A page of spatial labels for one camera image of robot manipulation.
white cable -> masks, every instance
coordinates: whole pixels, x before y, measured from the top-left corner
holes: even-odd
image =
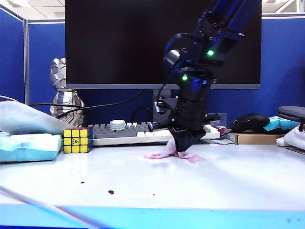
[[[16,99],[13,99],[13,98],[10,98],[10,97],[4,96],[4,95],[0,95],[0,98],[10,99],[10,100],[12,100],[12,101],[19,102],[19,101],[16,100]]]
[[[110,229],[110,227],[108,227],[108,226],[101,225],[98,222],[95,222],[95,221],[93,221],[85,216],[79,215],[77,213],[71,212],[63,207],[52,206],[52,205],[40,202],[38,200],[32,199],[30,197],[27,197],[27,196],[24,196],[22,194],[15,192],[15,191],[12,191],[1,185],[0,185],[0,191],[4,192],[5,194],[11,196],[12,198],[14,198],[16,200],[42,208],[44,210],[50,210],[54,213],[57,213],[61,216],[66,217],[76,223],[79,223],[82,226],[85,226],[87,228],[90,228],[90,229],[109,228]]]

black mouse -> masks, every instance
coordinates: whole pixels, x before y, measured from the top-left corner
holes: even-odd
[[[245,114],[236,119],[229,127],[232,132],[243,133],[246,130],[257,130],[266,126],[270,119],[262,114]]]

round knob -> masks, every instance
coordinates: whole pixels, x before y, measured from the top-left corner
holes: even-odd
[[[126,123],[124,120],[112,120],[110,122],[111,130],[123,130],[125,129]]]

blue partition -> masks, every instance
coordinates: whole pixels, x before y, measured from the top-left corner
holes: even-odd
[[[0,94],[24,99],[23,21],[0,9]]]
[[[263,19],[261,88],[252,90],[211,90],[208,112],[228,113],[228,123],[247,113],[276,115],[282,105],[305,106],[305,19]],[[49,83],[49,67],[55,57],[64,56],[64,25],[30,25],[30,102],[52,102],[55,90]],[[137,90],[80,90],[86,106],[114,103],[136,94]],[[128,104],[88,110],[89,122],[108,123],[130,120],[142,106],[152,108],[152,91]],[[48,112],[48,107],[41,108]],[[149,121],[141,110],[137,122]]]
[[[29,24],[30,104],[52,103],[55,89],[49,83],[54,58],[65,57],[64,24]],[[46,113],[49,108],[39,107]]]

mechanical keyboard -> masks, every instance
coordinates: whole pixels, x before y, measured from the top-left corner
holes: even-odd
[[[111,130],[109,124],[89,125],[89,127],[93,127],[94,146],[167,142],[173,138],[167,129],[149,132],[146,123],[127,123],[125,129],[120,131]],[[218,129],[211,125],[205,125],[203,128],[206,135],[201,139],[220,138]]]

